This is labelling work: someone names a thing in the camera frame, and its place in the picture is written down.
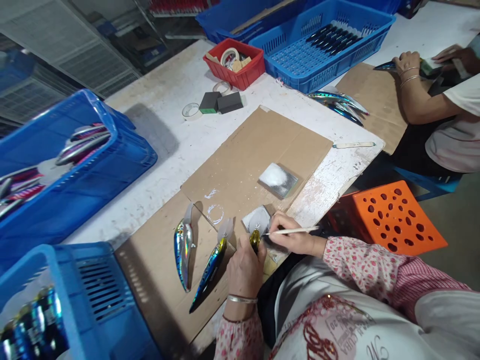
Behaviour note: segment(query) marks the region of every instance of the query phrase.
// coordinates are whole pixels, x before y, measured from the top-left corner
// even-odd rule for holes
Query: clear tape roll
[[[181,115],[187,121],[197,120],[202,116],[202,112],[200,111],[200,105],[198,105],[196,102],[189,103],[181,110]]]
[[[222,91],[220,94],[222,96],[225,96],[225,95],[228,95],[230,94],[230,92],[232,91],[232,84],[230,84],[228,81],[220,81],[220,82],[217,82],[215,84],[215,86],[213,87],[212,91],[213,92],[217,92],[219,91],[219,88],[220,87],[225,87],[226,90],[225,91]]]
[[[226,66],[225,60],[226,60],[230,55],[232,55],[232,54],[235,55],[235,59],[240,60],[240,54],[239,54],[238,50],[237,50],[236,48],[234,48],[234,47],[229,47],[229,48],[228,48],[227,50],[225,50],[225,51],[223,52],[223,54],[221,55],[220,64],[221,64],[222,66]]]

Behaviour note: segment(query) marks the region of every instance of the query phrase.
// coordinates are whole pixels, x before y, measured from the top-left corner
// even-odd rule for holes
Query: white shirt
[[[463,111],[440,125],[425,143],[428,156],[457,173],[480,171],[480,74],[443,93]]]
[[[329,294],[342,303],[322,306],[302,318],[312,302]],[[275,359],[335,359],[321,348],[328,341],[338,359],[479,359],[480,294],[468,291],[434,291],[415,305],[418,325],[390,306],[342,282],[320,259],[307,256],[288,274],[275,302],[277,341],[283,338]],[[324,357],[318,356],[323,350]]]

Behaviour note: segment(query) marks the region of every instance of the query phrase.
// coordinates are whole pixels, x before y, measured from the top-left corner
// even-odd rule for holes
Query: person
[[[421,84],[418,52],[395,57],[400,105],[408,127],[390,160],[423,176],[452,176],[480,171],[480,59],[472,47],[453,45],[433,59],[460,59],[472,75],[435,96]],[[448,64],[443,71],[454,71]]]
[[[279,226],[301,227],[277,211],[270,232]],[[273,294],[276,342],[270,359],[480,357],[480,293],[420,258],[348,237],[304,232],[270,239],[307,255]],[[264,356],[252,303],[267,251],[262,241],[257,256],[248,235],[240,244],[227,266],[229,297],[216,336],[217,360]]]

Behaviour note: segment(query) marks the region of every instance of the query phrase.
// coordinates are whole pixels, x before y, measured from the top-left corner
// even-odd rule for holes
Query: orange stool
[[[405,181],[342,196],[327,213],[335,231],[417,256],[448,246]]]

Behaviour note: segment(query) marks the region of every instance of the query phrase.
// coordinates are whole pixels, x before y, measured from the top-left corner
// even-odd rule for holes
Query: paint brush
[[[309,233],[314,230],[320,229],[320,226],[312,226],[312,227],[300,227],[298,229],[285,229],[285,230],[277,230],[274,232],[267,232],[264,235],[270,235],[270,234],[293,234],[293,233]]]

